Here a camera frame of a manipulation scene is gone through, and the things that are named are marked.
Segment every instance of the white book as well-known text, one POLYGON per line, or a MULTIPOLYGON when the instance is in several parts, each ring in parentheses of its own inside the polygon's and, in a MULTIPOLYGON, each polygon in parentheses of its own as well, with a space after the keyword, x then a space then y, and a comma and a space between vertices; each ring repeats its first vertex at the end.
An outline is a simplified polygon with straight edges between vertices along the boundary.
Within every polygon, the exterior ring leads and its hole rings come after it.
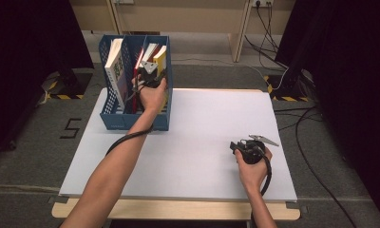
POLYGON ((149 57, 154 53, 155 48, 158 47, 158 44, 156 43, 149 43, 148 47, 146 48, 145 53, 142 56, 142 61, 148 62, 149 57))
POLYGON ((116 93, 119 106, 121 110, 124 111, 125 97, 127 95, 127 82, 124 75, 122 43, 122 38, 117 38, 112 41, 107 62, 104 65, 104 70, 106 71, 109 82, 116 93))

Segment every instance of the yellow black tape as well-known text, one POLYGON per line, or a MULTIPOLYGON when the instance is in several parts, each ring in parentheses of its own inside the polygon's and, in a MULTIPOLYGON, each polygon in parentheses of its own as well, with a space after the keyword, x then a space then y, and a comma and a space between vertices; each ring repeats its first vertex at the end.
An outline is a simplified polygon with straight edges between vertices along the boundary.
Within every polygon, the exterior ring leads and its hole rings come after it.
POLYGON ((48 94, 47 97, 53 98, 53 99, 68 100, 68 99, 83 99, 84 95, 48 94))
POLYGON ((273 89, 272 85, 269 84, 270 76, 264 76, 264 80, 267 82, 268 87, 267 91, 270 94, 270 98, 275 101, 286 101, 286 102, 307 102, 308 98, 304 95, 298 94, 284 94, 281 91, 278 91, 276 89, 273 89))
POLYGON ((48 90, 49 94, 47 95, 48 99, 53 98, 53 99, 69 100, 69 99, 83 99, 84 98, 84 94, 59 94, 57 91, 54 92, 54 90, 57 90, 57 86, 60 85, 57 83, 58 81, 55 81, 50 85, 50 88, 48 90))

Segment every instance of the book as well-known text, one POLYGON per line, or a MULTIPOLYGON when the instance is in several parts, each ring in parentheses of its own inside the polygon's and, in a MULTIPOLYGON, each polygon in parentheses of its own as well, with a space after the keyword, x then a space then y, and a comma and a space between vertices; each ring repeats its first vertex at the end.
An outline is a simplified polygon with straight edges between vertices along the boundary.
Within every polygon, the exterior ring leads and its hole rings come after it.
POLYGON ((104 70, 116 94, 119 106, 121 110, 124 111, 125 97, 127 95, 127 81, 124 76, 122 43, 122 38, 116 38, 112 41, 104 70))
POLYGON ((154 51, 155 51, 155 49, 157 47, 158 47, 158 44, 156 44, 156 43, 149 43, 148 47, 146 48, 145 53, 143 54, 143 57, 142 57, 141 61, 149 62, 148 60, 150 60, 152 54, 154 53, 154 51))
POLYGON ((158 64, 157 77, 160 77, 166 69, 166 46, 162 46, 158 53, 154 55, 153 62, 158 64))
MULTIPOLYGON (((141 60, 143 59, 143 47, 141 47, 141 50, 140 52, 137 54, 137 62, 136 62, 136 65, 134 65, 134 71, 133 71, 133 79, 135 79, 137 77, 137 75, 139 74, 139 67, 140 67, 140 64, 141 64, 141 60)), ((134 96, 132 98, 132 110, 133 110, 133 113, 136 113, 137 112, 137 97, 134 96)))

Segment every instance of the power outlet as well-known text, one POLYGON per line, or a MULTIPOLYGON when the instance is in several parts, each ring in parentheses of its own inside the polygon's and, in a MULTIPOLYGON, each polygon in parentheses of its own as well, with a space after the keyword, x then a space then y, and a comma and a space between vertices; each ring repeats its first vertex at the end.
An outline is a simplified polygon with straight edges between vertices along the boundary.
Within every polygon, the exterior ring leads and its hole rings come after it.
MULTIPOLYGON (((260 1, 260 7, 261 8, 268 8, 271 4, 271 7, 273 6, 274 0, 259 0, 260 1)), ((256 6, 257 0, 253 0, 252 7, 256 6)))

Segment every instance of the forearm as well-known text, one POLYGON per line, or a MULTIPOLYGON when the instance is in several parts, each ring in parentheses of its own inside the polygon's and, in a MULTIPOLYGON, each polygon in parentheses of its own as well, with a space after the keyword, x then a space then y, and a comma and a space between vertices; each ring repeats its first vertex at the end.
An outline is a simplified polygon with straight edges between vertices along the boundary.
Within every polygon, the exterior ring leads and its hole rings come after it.
MULTIPOLYGON (((127 134, 149 129, 156 115, 154 110, 145 111, 127 134)), ((134 170, 145 139, 146 135, 132 138, 110 151, 92 173, 63 227, 102 226, 134 170)))
POLYGON ((276 223, 258 190, 247 191, 257 228, 276 227, 276 223))

